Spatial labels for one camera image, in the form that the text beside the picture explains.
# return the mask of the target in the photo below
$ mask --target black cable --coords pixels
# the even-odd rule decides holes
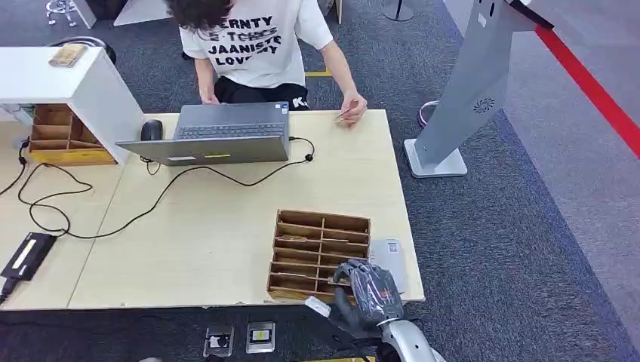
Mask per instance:
[[[7,298],[14,292],[14,289],[18,285],[17,280],[13,278],[7,278],[5,283],[2,285],[2,291],[0,292],[0,305],[7,300]]]
[[[6,193],[12,187],[14,187],[18,183],[18,181],[20,181],[20,179],[22,178],[22,175],[24,175],[24,171],[26,170],[26,159],[22,156],[22,151],[27,147],[29,147],[29,139],[22,141],[22,143],[20,144],[20,149],[18,150],[18,161],[22,166],[22,170],[20,170],[20,173],[18,174],[18,176],[13,180],[13,182],[9,184],[9,186],[7,186],[2,191],[0,191],[0,196],[2,196],[4,193]]]
[[[153,163],[153,160],[149,160],[148,158],[140,156],[140,162],[144,162],[146,164],[146,172],[151,176],[155,176],[155,174],[160,171],[160,167],[162,167],[161,164],[158,164],[158,168],[156,168],[155,171],[151,172],[149,165]]]
[[[154,211],[154,209],[158,206],[158,204],[160,204],[160,201],[162,200],[162,198],[165,196],[165,194],[167,193],[167,191],[169,190],[169,188],[171,187],[171,185],[173,185],[182,175],[189,173],[189,172],[193,172],[195,170],[209,170],[211,172],[217,173],[218,175],[233,181],[234,183],[237,183],[238,185],[241,186],[246,186],[246,187],[252,187],[255,186],[259,183],[261,183],[262,181],[269,179],[271,176],[273,176],[275,173],[284,170],[285,168],[295,165],[295,164],[305,164],[307,162],[311,162],[313,161],[313,157],[315,155],[315,146],[313,145],[313,143],[311,141],[309,141],[306,138],[302,138],[302,137],[289,137],[289,140],[295,141],[295,140],[303,140],[308,142],[308,144],[311,145],[311,153],[305,155],[304,160],[302,161],[295,161],[295,162],[290,162],[288,164],[283,164],[281,167],[276,168],[274,171],[268,173],[265,177],[259,179],[258,181],[254,182],[254,183],[244,183],[242,181],[238,181],[236,179],[234,179],[231,176],[227,176],[224,173],[221,173],[218,170],[215,170],[209,166],[198,166],[198,167],[192,167],[189,168],[187,170],[184,170],[182,172],[180,172],[179,174],[177,174],[165,187],[164,190],[162,190],[162,193],[160,194],[160,196],[158,196],[158,199],[155,200],[155,203],[153,204],[153,206],[151,206],[151,208],[149,208],[147,211],[145,211],[144,213],[141,213],[138,216],[135,216],[133,219],[129,220],[129,222],[127,222],[124,226],[122,226],[119,229],[116,229],[113,232],[109,232],[106,234],[102,234],[102,235],[96,235],[96,236],[81,236],[81,235],[76,235],[74,233],[71,232],[71,219],[64,213],[64,211],[62,211],[60,208],[52,206],[52,205],[48,205],[48,204],[41,204],[41,202],[43,202],[44,200],[47,200],[49,198],[55,198],[57,196],[62,196],[62,195],[74,195],[74,194],[81,194],[84,192],[88,192],[90,190],[93,189],[93,186],[90,183],[85,183],[83,181],[80,181],[79,179],[75,178],[75,176],[73,176],[68,170],[63,169],[62,167],[58,167],[54,164],[38,164],[38,166],[36,166],[31,173],[29,174],[29,176],[26,178],[24,184],[22,185],[22,187],[20,187],[20,190],[18,191],[18,200],[20,200],[20,202],[22,202],[23,204],[29,205],[29,217],[31,218],[31,220],[33,221],[33,223],[35,223],[40,229],[45,230],[46,232],[59,232],[59,235],[56,235],[58,238],[64,235],[70,235],[73,236],[74,238],[78,238],[78,239],[85,239],[85,240],[90,240],[90,239],[98,239],[98,238],[106,238],[109,236],[112,236],[114,234],[117,234],[119,232],[121,232],[122,230],[126,229],[129,225],[131,225],[133,222],[135,222],[136,220],[148,215],[149,213],[151,213],[152,211]],[[42,198],[39,198],[36,201],[33,202],[29,202],[29,201],[25,201],[22,197],[22,193],[24,191],[24,189],[26,188],[26,186],[29,184],[29,181],[31,180],[31,178],[33,177],[33,175],[35,174],[35,172],[40,168],[40,167],[52,167],[55,168],[57,170],[60,170],[64,173],[66,173],[69,177],[71,177],[76,183],[78,183],[79,185],[83,185],[86,186],[84,189],[82,190],[78,190],[78,191],[67,191],[67,192],[57,192],[55,194],[51,194],[51,195],[46,195]],[[40,224],[38,222],[38,220],[35,219],[35,217],[33,216],[33,208],[34,207],[46,207],[48,209],[52,209],[57,211],[60,215],[62,215],[62,217],[65,219],[66,221],[66,228],[63,229],[50,229],[47,228],[45,226],[43,226],[42,224]]]

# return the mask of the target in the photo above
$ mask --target floor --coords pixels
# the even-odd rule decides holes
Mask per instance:
[[[392,23],[380,13],[384,0],[350,0],[342,25],[329,20],[361,93],[371,108],[384,108],[389,115],[427,295],[424,303],[408,305],[408,313],[422,319],[429,342],[453,362],[640,361],[632,343],[638,325],[633,318],[640,314],[632,302],[637,270],[624,266],[634,260],[629,244],[638,240],[633,228],[638,225],[633,223],[637,159],[630,159],[629,150],[620,147],[534,40],[516,39],[510,87],[523,94],[529,87],[551,92],[537,101],[545,113],[523,103],[524,95],[511,98],[505,112],[461,147],[469,175],[411,177],[402,141],[420,131],[416,111],[442,93],[463,40],[457,26],[464,23],[463,11],[452,11],[452,1],[447,6],[441,0],[411,2],[416,17]],[[458,3],[454,8],[464,9]],[[180,58],[172,20],[67,29],[63,23],[49,27],[34,16],[40,8],[24,0],[2,2],[0,23],[12,31],[0,33],[0,45],[40,45],[92,34],[116,49],[118,70],[145,111],[174,112],[198,102],[193,67]],[[532,57],[517,58],[525,51]],[[306,48],[304,57],[307,70],[320,70],[317,54]],[[547,69],[552,77],[543,87],[537,83],[542,73],[518,71],[516,65]],[[310,78],[307,85],[313,108],[340,105],[332,80]],[[576,116],[569,108],[583,113]],[[593,134],[599,136],[598,147],[586,149],[594,143]],[[585,174],[578,167],[588,160],[602,174]],[[626,172],[612,170],[618,167]],[[626,202],[626,210],[606,208],[611,202]],[[610,245],[598,249],[606,241]],[[336,355],[314,334],[317,328],[304,309],[243,307],[2,313],[0,360],[136,361],[153,355],[197,361],[209,323],[234,321],[242,328],[248,320],[264,318],[283,326],[277,352],[249,358],[242,354],[241,335],[231,360]]]
[[[461,32],[472,2],[445,0]],[[610,4],[533,3],[640,122],[640,5]],[[505,113],[640,348],[640,162],[533,33],[515,35]]]

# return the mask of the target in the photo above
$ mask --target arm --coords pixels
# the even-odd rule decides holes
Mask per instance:
[[[346,125],[352,126],[360,120],[367,110],[367,100],[358,93],[351,76],[351,70],[349,70],[349,64],[336,42],[329,42],[320,52],[344,97],[340,109],[342,119]]]
[[[214,93],[214,65],[206,59],[195,58],[195,75],[198,78],[198,90],[203,103],[218,104]]]

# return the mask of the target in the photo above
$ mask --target robotic arm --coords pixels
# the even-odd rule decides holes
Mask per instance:
[[[403,319],[400,293],[389,271],[351,259],[342,263],[334,274],[334,283],[345,279],[350,279],[355,307],[349,303],[343,288],[337,287],[338,310],[352,330],[380,334],[376,344],[382,362],[444,362],[438,352],[431,349],[420,328]]]

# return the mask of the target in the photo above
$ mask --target wooden compartment tray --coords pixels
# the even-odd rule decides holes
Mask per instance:
[[[29,154],[37,162],[58,166],[115,163],[66,104],[35,106]]]
[[[348,283],[332,281],[338,265],[366,260],[371,221],[362,217],[279,210],[267,291],[274,299],[333,302],[336,286],[353,297]]]

